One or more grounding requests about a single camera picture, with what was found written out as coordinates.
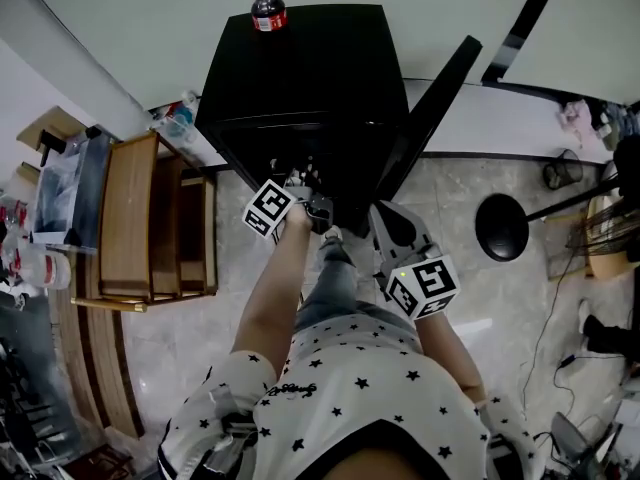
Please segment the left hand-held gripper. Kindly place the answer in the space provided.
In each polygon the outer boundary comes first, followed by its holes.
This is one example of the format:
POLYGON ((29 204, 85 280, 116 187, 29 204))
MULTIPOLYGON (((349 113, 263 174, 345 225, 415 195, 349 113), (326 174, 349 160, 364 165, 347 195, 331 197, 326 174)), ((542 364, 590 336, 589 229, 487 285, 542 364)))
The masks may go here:
POLYGON ((268 239, 295 204, 301 204, 312 222, 312 231, 323 234, 333 225, 333 202, 323 195, 319 170, 309 163, 302 173, 293 168, 283 186, 268 179, 244 209, 242 222, 268 239))

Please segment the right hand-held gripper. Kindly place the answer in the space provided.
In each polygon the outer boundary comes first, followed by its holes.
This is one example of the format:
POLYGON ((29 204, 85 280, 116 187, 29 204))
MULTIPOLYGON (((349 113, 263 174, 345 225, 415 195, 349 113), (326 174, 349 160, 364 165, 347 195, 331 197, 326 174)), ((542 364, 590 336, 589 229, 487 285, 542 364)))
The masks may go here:
MULTIPOLYGON (((374 246, 386 262, 397 263, 431 245, 424 222, 404 206, 376 201, 368 219, 374 246)), ((382 292, 410 320, 416 321, 445 308, 460 293, 459 278, 448 254, 392 268, 383 274, 382 292)))

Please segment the person's right forearm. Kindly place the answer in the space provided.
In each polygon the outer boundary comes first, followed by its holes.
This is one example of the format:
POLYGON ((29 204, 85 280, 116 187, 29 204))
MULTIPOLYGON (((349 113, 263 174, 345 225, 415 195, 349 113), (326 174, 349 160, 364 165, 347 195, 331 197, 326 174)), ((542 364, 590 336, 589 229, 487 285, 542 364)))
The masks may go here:
POLYGON ((415 327, 424 355, 444 368, 472 402, 484 403, 487 394, 480 372, 446 314, 438 312, 418 319, 415 327))

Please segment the person's left forearm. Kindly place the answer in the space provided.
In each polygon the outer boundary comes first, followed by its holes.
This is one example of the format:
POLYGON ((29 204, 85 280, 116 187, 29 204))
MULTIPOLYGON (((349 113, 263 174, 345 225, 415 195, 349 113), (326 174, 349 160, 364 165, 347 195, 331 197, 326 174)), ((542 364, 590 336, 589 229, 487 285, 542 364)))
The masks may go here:
POLYGON ((276 373, 282 371, 290 350, 311 228, 304 206, 294 204, 248 299, 232 348, 260 354, 276 373))

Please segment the black mini fridge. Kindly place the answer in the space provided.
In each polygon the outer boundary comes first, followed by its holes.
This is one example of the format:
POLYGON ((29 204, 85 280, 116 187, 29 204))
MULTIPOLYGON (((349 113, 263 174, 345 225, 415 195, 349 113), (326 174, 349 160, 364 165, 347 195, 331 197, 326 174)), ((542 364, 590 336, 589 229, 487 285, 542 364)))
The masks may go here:
POLYGON ((384 9, 294 6, 287 26, 260 32, 229 18, 202 91, 196 126, 253 189, 310 168, 357 236, 408 116, 384 9))

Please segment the person's blue jeans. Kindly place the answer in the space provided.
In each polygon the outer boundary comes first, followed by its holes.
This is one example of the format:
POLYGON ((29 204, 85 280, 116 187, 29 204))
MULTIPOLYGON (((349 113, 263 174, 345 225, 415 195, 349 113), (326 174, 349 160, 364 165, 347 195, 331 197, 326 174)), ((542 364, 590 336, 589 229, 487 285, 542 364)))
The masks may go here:
POLYGON ((297 313, 294 333, 300 333, 322 322, 344 316, 365 316, 385 329, 398 330, 407 337, 411 348, 422 352, 415 327, 391 311, 357 299, 357 269, 337 236, 327 238, 320 246, 323 260, 318 281, 297 313))

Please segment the black standing fan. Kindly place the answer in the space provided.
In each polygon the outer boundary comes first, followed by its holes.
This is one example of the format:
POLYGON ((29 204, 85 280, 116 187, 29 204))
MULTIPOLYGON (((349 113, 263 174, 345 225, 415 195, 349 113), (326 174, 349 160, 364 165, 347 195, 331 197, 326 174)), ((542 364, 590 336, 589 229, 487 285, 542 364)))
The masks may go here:
POLYGON ((475 234, 482 250, 495 261, 513 261, 521 256, 528 244, 532 222, 617 189, 620 198, 586 218, 570 235, 567 247, 572 253, 583 256, 625 251, 640 239, 640 135, 627 136, 618 143, 613 163, 616 174, 598 186, 530 214, 509 195, 488 196, 475 216, 475 234))

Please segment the white window ledge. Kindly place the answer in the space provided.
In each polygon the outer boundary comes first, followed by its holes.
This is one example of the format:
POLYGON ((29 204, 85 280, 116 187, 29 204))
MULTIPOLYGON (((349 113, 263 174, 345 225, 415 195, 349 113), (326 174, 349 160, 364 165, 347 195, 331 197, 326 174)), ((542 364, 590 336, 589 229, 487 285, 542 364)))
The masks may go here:
MULTIPOLYGON (((211 75, 202 90, 196 139, 188 152, 206 166, 284 154, 316 161, 372 162, 389 157, 395 136, 431 82, 317 76, 275 78, 211 75)), ((558 119, 560 104, 509 90, 464 84, 425 147, 429 154, 556 156, 604 164, 614 144, 580 145, 558 119)))

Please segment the white star-print shirt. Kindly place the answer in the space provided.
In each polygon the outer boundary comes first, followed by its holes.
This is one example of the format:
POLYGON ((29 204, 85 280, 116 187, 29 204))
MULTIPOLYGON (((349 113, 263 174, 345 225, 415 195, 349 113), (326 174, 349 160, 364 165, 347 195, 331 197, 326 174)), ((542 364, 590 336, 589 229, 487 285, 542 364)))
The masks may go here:
POLYGON ((396 449, 444 480, 539 480, 510 400, 472 402, 409 331, 365 315, 297 333, 281 372, 260 353, 212 367, 159 446, 166 480, 305 480, 363 447, 396 449))

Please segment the cola bottle with red cap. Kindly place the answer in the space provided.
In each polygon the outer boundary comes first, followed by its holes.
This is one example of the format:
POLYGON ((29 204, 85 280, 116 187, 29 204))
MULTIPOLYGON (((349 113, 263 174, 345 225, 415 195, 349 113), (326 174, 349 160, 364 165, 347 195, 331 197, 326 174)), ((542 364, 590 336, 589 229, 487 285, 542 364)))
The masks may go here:
POLYGON ((254 27, 259 32, 283 30, 288 24, 283 0, 255 0, 251 6, 254 27))

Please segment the small wooden stool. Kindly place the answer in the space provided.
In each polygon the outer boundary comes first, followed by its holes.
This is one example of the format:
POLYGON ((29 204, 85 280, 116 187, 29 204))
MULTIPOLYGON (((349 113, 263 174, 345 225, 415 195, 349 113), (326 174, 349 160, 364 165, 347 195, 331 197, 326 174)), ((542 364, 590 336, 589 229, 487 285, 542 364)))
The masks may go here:
POLYGON ((610 280, 640 266, 640 210, 628 210, 619 196, 592 198, 584 209, 546 217, 546 225, 565 225, 569 261, 552 282, 581 275, 610 280))

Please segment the pink cloth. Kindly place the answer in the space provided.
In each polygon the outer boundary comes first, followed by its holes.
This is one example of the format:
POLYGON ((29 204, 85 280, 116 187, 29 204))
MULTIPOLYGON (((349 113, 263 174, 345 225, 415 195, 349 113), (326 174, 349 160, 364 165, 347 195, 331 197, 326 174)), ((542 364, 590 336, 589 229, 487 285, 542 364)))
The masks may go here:
POLYGON ((583 145, 597 139, 587 102, 582 99, 567 103, 558 114, 561 128, 583 145))

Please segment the box in clear plastic bag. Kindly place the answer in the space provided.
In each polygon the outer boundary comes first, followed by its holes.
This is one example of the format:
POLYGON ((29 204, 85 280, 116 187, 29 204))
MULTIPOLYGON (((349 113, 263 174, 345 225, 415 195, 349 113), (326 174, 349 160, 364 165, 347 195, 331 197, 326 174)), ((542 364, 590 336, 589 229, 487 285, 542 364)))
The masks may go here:
POLYGON ((92 126, 66 141, 63 154, 51 151, 41 167, 31 237, 60 251, 95 254, 103 186, 116 139, 92 126))

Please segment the grey curved plastic object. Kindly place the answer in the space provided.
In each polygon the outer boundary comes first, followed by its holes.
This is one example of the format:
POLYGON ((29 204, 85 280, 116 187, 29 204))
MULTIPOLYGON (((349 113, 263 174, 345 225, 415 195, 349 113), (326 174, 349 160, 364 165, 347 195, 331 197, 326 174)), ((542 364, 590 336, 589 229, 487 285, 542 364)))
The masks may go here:
POLYGON ((599 466, 595 445, 562 413, 556 412, 551 422, 554 447, 564 461, 579 474, 599 466))

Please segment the large clear red-label bottle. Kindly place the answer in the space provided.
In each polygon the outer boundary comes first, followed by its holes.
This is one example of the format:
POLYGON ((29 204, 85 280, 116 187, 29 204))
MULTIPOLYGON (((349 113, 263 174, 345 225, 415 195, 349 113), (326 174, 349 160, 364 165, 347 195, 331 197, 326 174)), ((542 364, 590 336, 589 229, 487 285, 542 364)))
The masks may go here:
POLYGON ((71 265, 59 251, 28 244, 19 250, 20 277, 34 287, 64 290, 71 281, 71 265))

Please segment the wooden slatted panel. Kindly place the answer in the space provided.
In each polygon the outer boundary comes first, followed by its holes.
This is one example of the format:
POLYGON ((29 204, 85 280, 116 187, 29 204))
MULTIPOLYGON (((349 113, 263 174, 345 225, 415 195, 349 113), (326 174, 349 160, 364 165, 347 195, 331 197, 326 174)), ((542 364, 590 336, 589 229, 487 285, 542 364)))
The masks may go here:
POLYGON ((98 259, 71 253, 71 281, 49 295, 53 328, 76 413, 133 439, 144 426, 126 358, 121 314, 90 307, 98 297, 98 259))

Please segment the black metal rack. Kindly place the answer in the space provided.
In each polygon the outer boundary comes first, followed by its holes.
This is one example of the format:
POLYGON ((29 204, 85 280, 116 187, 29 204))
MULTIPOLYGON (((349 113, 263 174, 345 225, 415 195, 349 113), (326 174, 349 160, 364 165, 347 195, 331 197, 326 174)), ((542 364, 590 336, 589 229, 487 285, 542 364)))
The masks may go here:
POLYGON ((58 480, 80 447, 47 297, 20 310, 0 305, 0 451, 15 456, 25 480, 58 480))

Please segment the small black bracket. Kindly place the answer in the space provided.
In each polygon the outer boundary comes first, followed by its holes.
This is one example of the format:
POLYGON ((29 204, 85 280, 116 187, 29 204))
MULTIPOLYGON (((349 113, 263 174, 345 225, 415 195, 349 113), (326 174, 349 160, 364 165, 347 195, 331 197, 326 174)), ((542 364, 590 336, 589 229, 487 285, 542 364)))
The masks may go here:
POLYGON ((55 151, 57 154, 63 154, 65 152, 66 140, 64 138, 57 137, 46 129, 43 129, 40 132, 37 146, 42 150, 40 166, 44 167, 48 161, 51 151, 55 151))

